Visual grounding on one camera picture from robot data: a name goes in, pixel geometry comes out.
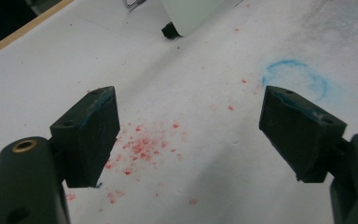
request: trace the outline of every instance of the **blue marker stain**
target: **blue marker stain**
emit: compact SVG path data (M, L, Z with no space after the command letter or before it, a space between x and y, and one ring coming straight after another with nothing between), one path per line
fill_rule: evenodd
M262 86L277 86L308 95L312 101L322 100L329 89L327 80L306 63L283 60L267 67Z

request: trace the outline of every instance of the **white table surface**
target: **white table surface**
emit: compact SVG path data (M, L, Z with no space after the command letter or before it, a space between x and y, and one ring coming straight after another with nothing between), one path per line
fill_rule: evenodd
M358 0L239 2L171 41L158 0L75 0L0 51L0 150L113 85L119 141L99 189L66 191L73 223L333 223L332 177L297 182L258 120L278 85L358 133Z

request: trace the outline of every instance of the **blue paint residue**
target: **blue paint residue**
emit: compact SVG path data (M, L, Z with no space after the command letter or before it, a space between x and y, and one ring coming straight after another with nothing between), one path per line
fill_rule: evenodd
M277 86L307 94L310 100L322 100L329 89L327 80L306 63L297 60L283 60L266 68L262 85Z

